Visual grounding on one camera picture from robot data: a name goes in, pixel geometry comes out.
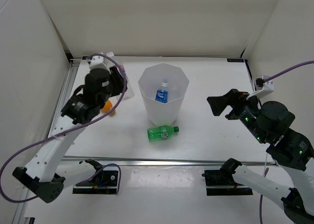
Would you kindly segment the orange plastic bottle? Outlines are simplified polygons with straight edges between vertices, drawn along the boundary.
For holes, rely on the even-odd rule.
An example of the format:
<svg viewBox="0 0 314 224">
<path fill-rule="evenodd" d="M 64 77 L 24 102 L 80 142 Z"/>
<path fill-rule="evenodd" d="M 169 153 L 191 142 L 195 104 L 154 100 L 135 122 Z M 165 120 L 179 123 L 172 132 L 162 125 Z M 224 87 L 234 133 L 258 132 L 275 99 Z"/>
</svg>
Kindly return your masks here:
<svg viewBox="0 0 314 224">
<path fill-rule="evenodd" d="M 113 115 L 115 115 L 116 111 L 112 110 L 112 108 L 113 108 L 113 104 L 110 100 L 108 100 L 106 102 L 106 104 L 104 105 L 104 107 L 101 109 L 101 112 L 103 112 L 105 114 L 109 112 L 110 113 L 109 115 L 113 116 Z"/>
</svg>

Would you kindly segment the clear bottle white label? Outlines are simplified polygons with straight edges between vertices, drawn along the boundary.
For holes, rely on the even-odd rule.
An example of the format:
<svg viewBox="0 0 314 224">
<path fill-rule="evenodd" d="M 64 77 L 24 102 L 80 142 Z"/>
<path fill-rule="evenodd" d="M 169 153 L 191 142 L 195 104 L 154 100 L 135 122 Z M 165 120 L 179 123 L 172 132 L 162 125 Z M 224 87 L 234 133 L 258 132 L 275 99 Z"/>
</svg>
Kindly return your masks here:
<svg viewBox="0 0 314 224">
<path fill-rule="evenodd" d="M 112 84 L 114 86 L 114 92 L 112 97 L 116 97 L 116 100 L 121 99 L 121 101 L 129 100 L 134 97 L 134 92 L 129 83 L 125 68 L 122 63 L 119 63 L 115 60 L 113 52 L 108 52 L 105 54 L 110 59 L 114 60 L 113 63 L 109 59 L 104 59 L 104 64 L 108 70 L 111 71 L 111 77 L 113 77 Z"/>
</svg>

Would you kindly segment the clear plastic bottle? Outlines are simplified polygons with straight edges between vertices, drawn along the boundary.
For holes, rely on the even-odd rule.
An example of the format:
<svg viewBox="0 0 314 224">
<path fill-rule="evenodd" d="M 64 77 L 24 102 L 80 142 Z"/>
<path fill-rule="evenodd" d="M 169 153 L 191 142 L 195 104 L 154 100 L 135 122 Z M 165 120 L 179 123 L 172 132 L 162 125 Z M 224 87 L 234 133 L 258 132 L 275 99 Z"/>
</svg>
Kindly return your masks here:
<svg viewBox="0 0 314 224">
<path fill-rule="evenodd" d="M 180 91 L 180 86 L 178 84 L 174 83 L 174 84 L 171 85 L 170 90 L 172 92 L 179 92 Z"/>
</svg>

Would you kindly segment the blue label Pocari bottle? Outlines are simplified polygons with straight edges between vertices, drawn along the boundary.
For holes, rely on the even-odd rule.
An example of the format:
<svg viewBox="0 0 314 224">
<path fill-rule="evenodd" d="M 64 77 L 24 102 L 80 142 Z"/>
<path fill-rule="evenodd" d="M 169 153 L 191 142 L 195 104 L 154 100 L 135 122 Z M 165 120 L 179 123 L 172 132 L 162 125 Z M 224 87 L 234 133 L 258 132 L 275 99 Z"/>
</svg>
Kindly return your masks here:
<svg viewBox="0 0 314 224">
<path fill-rule="evenodd" d="M 167 103 L 168 102 L 168 83 L 162 82 L 161 86 L 158 88 L 155 96 L 155 101 L 161 102 L 161 103 Z"/>
</svg>

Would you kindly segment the green plastic bottle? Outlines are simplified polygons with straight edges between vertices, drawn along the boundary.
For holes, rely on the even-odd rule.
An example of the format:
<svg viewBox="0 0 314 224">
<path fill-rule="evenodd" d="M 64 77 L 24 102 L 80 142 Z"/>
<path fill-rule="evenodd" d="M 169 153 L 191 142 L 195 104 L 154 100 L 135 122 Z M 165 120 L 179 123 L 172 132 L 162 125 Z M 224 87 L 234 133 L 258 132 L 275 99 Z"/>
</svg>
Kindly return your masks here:
<svg viewBox="0 0 314 224">
<path fill-rule="evenodd" d="M 172 137 L 174 134 L 179 132 L 178 126 L 158 126 L 147 129 L 148 140 L 150 142 L 156 142 L 160 140 L 165 140 L 167 138 Z"/>
</svg>

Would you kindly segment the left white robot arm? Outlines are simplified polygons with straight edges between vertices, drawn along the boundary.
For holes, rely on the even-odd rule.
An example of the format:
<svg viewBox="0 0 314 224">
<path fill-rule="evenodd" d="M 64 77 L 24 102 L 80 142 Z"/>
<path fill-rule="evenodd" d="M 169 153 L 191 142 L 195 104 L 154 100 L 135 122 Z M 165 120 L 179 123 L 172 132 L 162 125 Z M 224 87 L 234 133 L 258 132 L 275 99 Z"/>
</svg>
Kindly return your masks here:
<svg viewBox="0 0 314 224">
<path fill-rule="evenodd" d="M 125 93 L 127 83 L 120 66 L 91 69 L 62 108 L 55 134 L 42 141 L 36 155 L 25 166 L 16 167 L 12 175 L 45 203 L 71 185 L 101 183 L 105 166 L 99 162 L 87 159 L 69 168 L 60 162 L 85 128 L 101 119 L 98 115 L 108 99 Z"/>
</svg>

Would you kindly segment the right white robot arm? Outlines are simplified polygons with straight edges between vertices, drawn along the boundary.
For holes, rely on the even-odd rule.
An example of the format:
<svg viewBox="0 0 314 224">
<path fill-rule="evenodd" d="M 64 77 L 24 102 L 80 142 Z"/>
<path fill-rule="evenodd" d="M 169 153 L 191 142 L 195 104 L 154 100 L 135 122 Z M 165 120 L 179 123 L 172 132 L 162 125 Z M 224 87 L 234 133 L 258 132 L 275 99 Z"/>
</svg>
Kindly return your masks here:
<svg viewBox="0 0 314 224">
<path fill-rule="evenodd" d="M 205 170 L 208 195 L 212 189 L 244 186 L 268 198 L 294 224 L 314 222 L 314 148 L 303 134 L 291 129 L 295 115 L 280 102 L 267 101 L 258 107 L 258 98 L 247 92 L 231 89 L 228 93 L 208 97 L 212 113 L 220 116 L 231 107 L 227 120 L 239 120 L 260 144 L 267 144 L 266 153 L 289 176 L 292 186 L 268 179 L 230 158 L 219 169 Z"/>
</svg>

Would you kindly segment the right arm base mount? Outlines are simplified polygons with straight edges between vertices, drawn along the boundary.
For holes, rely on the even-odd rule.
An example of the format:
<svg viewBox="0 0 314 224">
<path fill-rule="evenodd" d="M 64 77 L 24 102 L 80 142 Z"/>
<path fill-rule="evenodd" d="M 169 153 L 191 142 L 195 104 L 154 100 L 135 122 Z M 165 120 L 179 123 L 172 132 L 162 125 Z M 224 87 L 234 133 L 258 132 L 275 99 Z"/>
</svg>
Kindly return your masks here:
<svg viewBox="0 0 314 224">
<path fill-rule="evenodd" d="M 202 177 L 206 183 L 207 196 L 250 196 L 251 188 L 236 183 L 231 175 L 226 175 L 220 170 L 205 170 Z"/>
</svg>

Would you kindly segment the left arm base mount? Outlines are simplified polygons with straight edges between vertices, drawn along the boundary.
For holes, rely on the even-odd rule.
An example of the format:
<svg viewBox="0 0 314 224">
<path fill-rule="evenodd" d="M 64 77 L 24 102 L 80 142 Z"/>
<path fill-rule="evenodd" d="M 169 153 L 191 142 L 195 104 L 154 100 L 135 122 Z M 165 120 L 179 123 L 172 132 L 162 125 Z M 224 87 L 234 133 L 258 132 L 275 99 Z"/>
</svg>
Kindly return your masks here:
<svg viewBox="0 0 314 224">
<path fill-rule="evenodd" d="M 121 168 L 108 164 L 87 181 L 73 186 L 72 193 L 80 195 L 117 195 L 120 190 Z"/>
</svg>

